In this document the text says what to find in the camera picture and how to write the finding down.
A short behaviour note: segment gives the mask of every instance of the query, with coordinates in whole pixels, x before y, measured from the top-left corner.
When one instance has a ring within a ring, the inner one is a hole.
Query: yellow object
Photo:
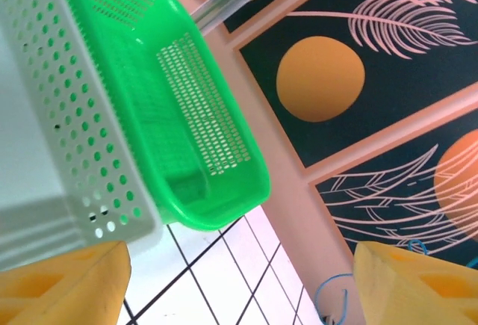
[[[330,37],[307,37],[294,44],[277,71],[280,102],[308,122],[330,120],[359,97],[365,68],[349,46]]]
[[[478,270],[361,242],[353,274],[367,325],[478,324]]]
[[[116,325],[130,275],[123,242],[0,273],[0,324]]]

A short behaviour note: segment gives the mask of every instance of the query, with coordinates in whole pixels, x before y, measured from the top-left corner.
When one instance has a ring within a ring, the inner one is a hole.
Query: tiled floor
[[[131,260],[120,325],[319,325],[261,207],[220,232],[168,226]]]

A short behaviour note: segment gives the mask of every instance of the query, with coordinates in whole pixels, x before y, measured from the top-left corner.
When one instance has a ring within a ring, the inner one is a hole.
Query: yellow foam block
[[[477,325],[478,271],[361,242],[354,278],[367,325]]]
[[[115,325],[130,275],[123,242],[0,273],[0,324]]]

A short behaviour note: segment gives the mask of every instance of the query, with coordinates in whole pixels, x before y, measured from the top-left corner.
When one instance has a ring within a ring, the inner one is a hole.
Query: white tile
[[[251,297],[251,291],[224,241],[217,242],[192,270],[219,324],[235,325]]]
[[[283,247],[280,247],[277,251],[271,266],[279,278],[279,282],[284,288],[289,300],[292,302],[293,307],[296,308],[299,303],[300,292],[302,291],[303,285]]]
[[[264,315],[261,313],[257,303],[252,299],[239,325],[267,325]]]
[[[267,258],[245,219],[239,220],[225,235],[226,240],[249,287],[254,290],[267,268]]]
[[[273,227],[270,225],[266,214],[262,210],[262,207],[257,207],[249,212],[246,218],[261,244],[262,249],[265,251],[266,257],[271,259],[279,245],[279,239]]]
[[[130,318],[128,312],[126,311],[125,306],[123,305],[121,307],[121,312],[119,313],[117,324],[118,325],[126,325],[129,321],[131,321],[131,318]]]
[[[192,262],[201,254],[213,241],[219,238],[219,232],[199,232],[174,223],[170,225],[176,240],[181,247],[188,262]]]
[[[208,305],[188,271],[138,320],[138,325],[213,325]]]
[[[323,325],[307,291],[302,293],[297,315],[304,325]]]
[[[156,247],[131,259],[131,268],[126,299],[136,314],[186,268],[186,263],[165,229]]]
[[[269,324],[291,325],[294,322],[296,312],[271,268],[264,275],[255,293],[255,298]]]

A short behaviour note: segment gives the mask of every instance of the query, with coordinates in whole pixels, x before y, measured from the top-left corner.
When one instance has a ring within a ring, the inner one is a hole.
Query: tile grout line
[[[225,232],[223,233],[226,234],[233,226],[235,226],[238,222],[239,222],[240,219],[236,220],[233,224],[231,224],[231,226],[225,230]],[[177,282],[179,279],[181,279],[181,277],[183,275],[185,275],[187,273],[187,271],[189,270],[189,268],[191,266],[193,266],[194,264],[197,263],[198,260],[200,260],[220,239],[223,235],[220,235],[217,239],[215,239],[211,244],[208,245],[208,247],[206,249],[204,249],[191,263],[190,265],[186,266],[185,269],[183,269],[177,276],[176,278],[174,278],[173,280],[171,280],[169,282],[168,285],[166,285],[163,290],[161,290],[158,294],[156,294],[156,296],[154,296],[135,316],[134,316],[134,319],[133,320],[137,320],[141,315],[143,315],[151,306],[154,305],[154,303],[156,303],[156,301],[158,301],[158,299],[160,297],[162,297],[164,295],[164,293],[166,293],[167,290],[169,290],[175,282]]]
[[[126,312],[128,313],[129,317],[130,317],[130,321],[128,322],[133,324],[133,325],[137,325],[136,324],[136,320],[134,319],[134,315],[133,315],[133,311],[131,310],[131,308],[129,307],[129,304],[128,304],[128,301],[126,301],[126,298],[123,300],[123,305],[125,306],[125,309],[126,309]]]
[[[257,241],[257,243],[259,244],[259,246],[260,246],[260,248],[261,248],[261,250],[262,250],[264,256],[265,256],[266,259],[267,259],[267,255],[266,255],[266,253],[265,253],[265,251],[264,251],[264,248],[262,247],[261,242],[258,240],[257,236],[255,235],[254,229],[252,228],[251,224],[249,223],[249,220],[247,219],[247,217],[244,217],[244,219],[246,220],[247,225],[248,225],[249,228],[251,229],[251,232],[252,232],[252,234],[254,235],[255,241]],[[287,292],[285,291],[284,286],[282,285],[281,280],[280,280],[279,277],[277,276],[276,270],[274,269],[274,266],[272,266],[272,264],[271,264],[270,268],[272,269],[272,272],[274,273],[274,276],[276,277],[277,281],[279,282],[279,285],[280,285],[282,291],[284,291],[285,297],[287,297],[287,300],[288,300],[289,304],[291,305],[292,310],[296,313],[296,316],[297,316],[297,310],[294,308],[294,305],[293,305],[293,303],[292,303],[292,300],[290,299],[289,295],[288,295]]]
[[[151,306],[153,306],[156,301],[158,301],[158,299],[160,297],[162,297],[178,280],[180,280],[182,278],[183,275],[185,275],[187,273],[189,269],[186,267],[185,269],[183,269],[181,271],[181,273],[179,273],[176,278],[174,278],[173,280],[170,281],[170,283],[168,285],[166,285],[163,290],[161,290],[158,294],[156,294],[150,301],[149,303],[147,303],[133,318],[133,321],[136,321],[138,320],[141,315],[144,315],[144,313],[149,309],[151,308]]]
[[[297,307],[296,307],[296,314],[294,316],[294,321],[292,321],[292,325],[295,325],[297,319],[299,319],[300,325],[303,325],[302,320],[300,320],[299,318],[298,312],[299,312],[300,302],[302,301],[302,296],[304,295],[304,289],[305,289],[305,286],[302,285],[302,290],[300,291],[299,301],[297,302]]]
[[[256,287],[254,288],[254,291],[252,292],[251,297],[250,297],[249,300],[247,301],[246,307],[245,307],[244,310],[242,311],[242,314],[240,314],[240,317],[239,317],[238,322],[236,323],[236,325],[239,325],[239,324],[240,324],[240,321],[241,321],[242,318],[244,317],[244,314],[246,314],[246,310],[247,310],[247,308],[249,307],[249,304],[251,303],[252,299],[255,298],[255,293],[256,293],[256,291],[259,289],[259,286],[260,286],[261,283],[262,283],[262,279],[266,276],[266,273],[267,273],[267,271],[269,270],[269,267],[270,267],[270,263],[272,263],[272,260],[274,260],[274,257],[276,256],[277,252],[279,251],[280,246],[281,246],[281,244],[279,243],[279,245],[277,246],[276,250],[274,251],[274,254],[270,257],[270,260],[267,262],[266,270],[262,273],[261,278],[259,279],[258,284],[257,284]]]
[[[247,282],[246,277],[244,276],[244,273],[243,273],[243,271],[241,270],[241,268],[240,268],[240,266],[239,266],[239,264],[238,264],[238,261],[237,261],[236,258],[234,257],[234,254],[232,253],[231,248],[229,247],[229,244],[227,243],[226,238],[223,237],[223,241],[224,241],[224,244],[226,245],[227,250],[228,250],[229,253],[231,254],[232,259],[234,260],[234,263],[235,263],[236,266],[238,267],[239,273],[241,274],[241,276],[242,276],[244,282],[246,283],[247,288],[249,289],[249,291],[250,291],[251,294],[252,294],[252,289],[251,289],[249,283]],[[267,324],[267,325],[270,325],[268,319],[266,318],[266,315],[265,315],[264,311],[263,311],[262,308],[261,308],[261,305],[259,304],[259,302],[257,301],[257,299],[256,299],[255,297],[254,297],[254,301],[255,301],[256,305],[258,306],[259,311],[261,312],[262,316],[264,317],[264,320],[266,321],[266,324]]]
[[[210,304],[209,301],[208,301],[208,298],[207,298],[206,295],[204,294],[204,291],[202,290],[201,285],[199,284],[199,282],[198,282],[196,276],[194,275],[192,266],[187,262],[186,255],[184,254],[182,248],[179,246],[178,240],[176,239],[176,236],[174,235],[173,230],[171,229],[170,226],[167,226],[167,228],[168,228],[168,230],[170,231],[170,234],[171,234],[171,236],[173,237],[174,243],[175,243],[176,246],[178,247],[179,252],[181,253],[182,258],[183,258],[184,261],[186,262],[187,267],[188,267],[188,269],[189,269],[189,271],[190,271],[190,273],[191,273],[191,276],[193,277],[194,282],[196,283],[196,286],[197,286],[197,288],[199,289],[199,292],[200,292],[201,295],[202,295],[202,298],[203,298],[204,301],[206,302],[206,305],[208,306],[209,311],[211,312],[211,314],[212,314],[214,320],[216,321],[216,325],[220,325],[220,324],[219,324],[219,321],[217,320],[216,314],[214,314],[214,311],[213,311],[213,309],[212,309],[212,307],[211,307],[211,304]]]

